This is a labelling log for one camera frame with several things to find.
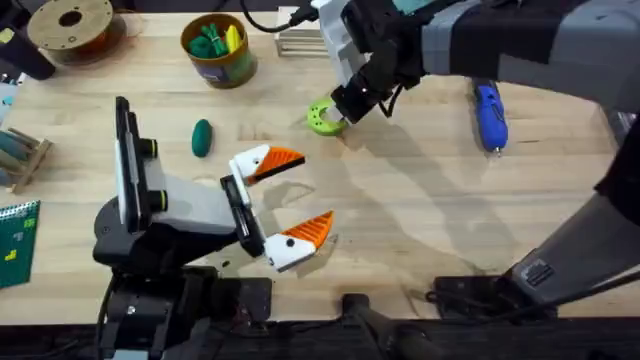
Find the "green tape roll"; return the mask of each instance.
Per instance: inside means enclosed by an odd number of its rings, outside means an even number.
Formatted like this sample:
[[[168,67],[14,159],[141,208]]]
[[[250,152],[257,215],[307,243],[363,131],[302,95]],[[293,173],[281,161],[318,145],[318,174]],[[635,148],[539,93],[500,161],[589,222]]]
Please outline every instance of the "green tape roll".
[[[322,136],[337,136],[347,127],[347,123],[326,121],[322,119],[322,114],[333,105],[331,98],[320,99],[309,107],[307,111],[307,124],[316,134]]]

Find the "green plastic egg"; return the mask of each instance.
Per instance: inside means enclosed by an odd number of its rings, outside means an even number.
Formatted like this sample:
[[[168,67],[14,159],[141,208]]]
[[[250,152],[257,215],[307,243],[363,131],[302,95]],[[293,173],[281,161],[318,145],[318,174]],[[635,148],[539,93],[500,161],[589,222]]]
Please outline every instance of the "green plastic egg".
[[[213,143],[213,127],[205,119],[196,123],[191,136],[191,151],[197,157],[205,157]]]

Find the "blue object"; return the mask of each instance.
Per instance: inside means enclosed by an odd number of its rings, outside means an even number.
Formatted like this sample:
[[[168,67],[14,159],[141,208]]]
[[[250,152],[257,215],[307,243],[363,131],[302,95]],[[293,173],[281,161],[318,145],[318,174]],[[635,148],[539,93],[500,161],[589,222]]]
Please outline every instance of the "blue object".
[[[434,1],[435,0],[393,0],[393,4],[398,11],[405,15],[411,15],[416,10],[422,9]]]
[[[495,82],[473,79],[476,96],[476,119],[482,145],[488,152],[500,152],[507,146],[509,129],[504,119],[504,106]]]
[[[0,150],[3,150],[20,161],[27,160],[27,153],[29,151],[26,146],[16,141],[4,131],[0,131]]]

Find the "wooden spool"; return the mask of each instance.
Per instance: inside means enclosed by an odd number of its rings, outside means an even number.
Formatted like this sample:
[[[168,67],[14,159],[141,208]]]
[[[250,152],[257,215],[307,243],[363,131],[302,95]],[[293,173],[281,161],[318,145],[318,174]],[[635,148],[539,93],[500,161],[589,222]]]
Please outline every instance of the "wooden spool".
[[[54,61],[79,65],[110,54],[126,24],[109,0],[50,0],[34,12],[27,33]]]

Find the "wooden tabletop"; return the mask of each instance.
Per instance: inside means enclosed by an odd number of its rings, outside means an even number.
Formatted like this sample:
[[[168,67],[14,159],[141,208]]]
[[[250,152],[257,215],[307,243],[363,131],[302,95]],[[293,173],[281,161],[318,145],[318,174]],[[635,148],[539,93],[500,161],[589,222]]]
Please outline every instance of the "wooden tabletop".
[[[320,254],[282,274],[237,244],[198,261],[228,277],[271,277],[274,319],[332,318],[341,294],[355,291],[389,316],[436,317],[422,300],[435,276],[505,271],[582,205],[615,152],[594,104],[500,85],[510,140],[502,158],[487,158],[458,77],[424,78],[392,119],[375,110],[339,138],[320,137],[305,114],[336,86],[328,59],[278,58],[273,37],[249,28],[257,74],[215,90],[180,47],[196,16],[129,15],[142,33],[108,60],[20,88],[4,127],[55,145],[23,195],[0,196],[0,205],[42,200],[31,282],[0,290],[1,324],[95,321],[110,272],[93,261],[93,221],[115,194],[117,95],[131,102],[142,135],[158,140],[164,170],[186,179],[217,186],[234,154],[263,143],[307,156],[251,192],[271,209],[260,215],[270,233],[335,210]],[[257,19],[272,24],[275,14]],[[203,118],[216,143],[199,159],[190,141]],[[639,295],[630,285],[561,312],[638,315]]]

